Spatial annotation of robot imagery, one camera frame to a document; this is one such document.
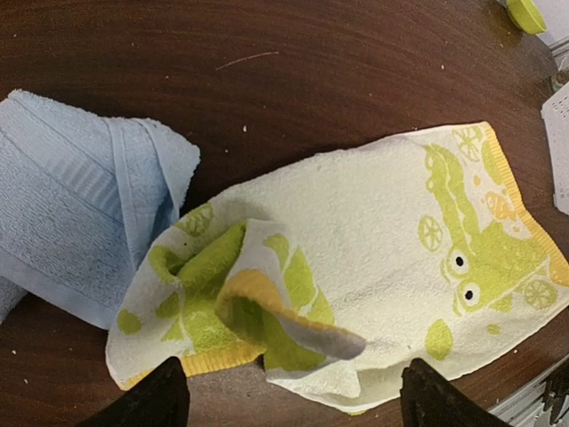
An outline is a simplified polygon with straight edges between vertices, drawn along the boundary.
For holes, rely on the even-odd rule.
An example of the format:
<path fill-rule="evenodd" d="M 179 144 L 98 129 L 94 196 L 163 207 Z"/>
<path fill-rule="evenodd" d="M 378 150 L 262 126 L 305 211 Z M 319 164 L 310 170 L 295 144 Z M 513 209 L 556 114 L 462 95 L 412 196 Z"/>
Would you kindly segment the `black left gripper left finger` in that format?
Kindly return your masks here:
<path fill-rule="evenodd" d="M 80 427 L 188 425 L 189 390 L 181 362 L 169 357 L 123 396 Z"/>

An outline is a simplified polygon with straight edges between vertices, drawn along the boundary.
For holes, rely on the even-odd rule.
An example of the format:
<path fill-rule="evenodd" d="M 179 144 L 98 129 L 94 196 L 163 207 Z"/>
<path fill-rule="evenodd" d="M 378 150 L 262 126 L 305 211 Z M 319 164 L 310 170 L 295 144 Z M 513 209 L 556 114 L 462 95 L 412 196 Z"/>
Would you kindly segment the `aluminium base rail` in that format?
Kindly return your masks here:
<path fill-rule="evenodd" d="M 568 427 L 568 364 L 565 356 L 489 413 L 510 426 Z"/>

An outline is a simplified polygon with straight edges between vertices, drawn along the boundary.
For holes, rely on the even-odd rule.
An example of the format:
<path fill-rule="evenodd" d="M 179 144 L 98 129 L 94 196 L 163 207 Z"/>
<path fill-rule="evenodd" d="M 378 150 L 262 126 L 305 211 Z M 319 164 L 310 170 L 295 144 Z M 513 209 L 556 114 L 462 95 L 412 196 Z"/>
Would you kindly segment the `green white patterned towel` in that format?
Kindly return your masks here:
<path fill-rule="evenodd" d="M 262 359 L 267 380 L 352 415 L 423 359 L 448 379 L 568 304 L 568 263 L 525 209 L 486 122 L 400 133 L 224 190 L 153 243 L 109 331 L 129 389 Z"/>

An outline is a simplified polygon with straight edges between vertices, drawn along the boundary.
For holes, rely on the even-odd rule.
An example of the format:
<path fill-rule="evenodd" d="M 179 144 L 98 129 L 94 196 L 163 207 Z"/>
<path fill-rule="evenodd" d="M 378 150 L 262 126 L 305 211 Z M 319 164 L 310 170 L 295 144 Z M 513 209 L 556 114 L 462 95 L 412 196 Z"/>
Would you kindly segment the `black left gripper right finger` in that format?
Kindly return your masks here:
<path fill-rule="evenodd" d="M 423 359 L 403 370 L 400 406 L 404 427 L 509 427 L 457 390 Z"/>

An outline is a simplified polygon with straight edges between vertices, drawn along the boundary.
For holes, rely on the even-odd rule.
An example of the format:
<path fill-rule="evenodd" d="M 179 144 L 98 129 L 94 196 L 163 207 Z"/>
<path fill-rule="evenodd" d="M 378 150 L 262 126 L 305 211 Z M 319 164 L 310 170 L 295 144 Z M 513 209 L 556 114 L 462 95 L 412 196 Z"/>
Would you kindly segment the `green bowl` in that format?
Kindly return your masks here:
<path fill-rule="evenodd" d="M 547 24 L 532 0 L 507 0 L 506 11 L 514 24 L 529 35 L 548 31 Z"/>

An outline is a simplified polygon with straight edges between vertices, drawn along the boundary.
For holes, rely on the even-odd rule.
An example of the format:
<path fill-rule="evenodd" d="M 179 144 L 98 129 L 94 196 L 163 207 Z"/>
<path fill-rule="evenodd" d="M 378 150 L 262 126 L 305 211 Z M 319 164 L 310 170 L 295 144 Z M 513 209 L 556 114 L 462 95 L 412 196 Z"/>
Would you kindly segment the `light blue towel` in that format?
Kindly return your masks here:
<path fill-rule="evenodd" d="M 27 294 L 107 329 L 180 216 L 199 148 L 155 120 L 23 90 L 1 103 L 1 312 Z"/>

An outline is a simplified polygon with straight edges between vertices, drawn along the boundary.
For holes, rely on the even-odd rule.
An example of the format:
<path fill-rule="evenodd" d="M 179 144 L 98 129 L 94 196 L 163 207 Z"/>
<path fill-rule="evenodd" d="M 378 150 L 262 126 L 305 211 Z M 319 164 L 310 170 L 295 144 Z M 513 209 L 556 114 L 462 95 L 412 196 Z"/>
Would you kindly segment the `white perforated plastic basket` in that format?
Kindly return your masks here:
<path fill-rule="evenodd" d="M 555 207 L 569 213 L 569 113 L 568 84 L 555 92 L 541 108 L 553 177 Z"/>

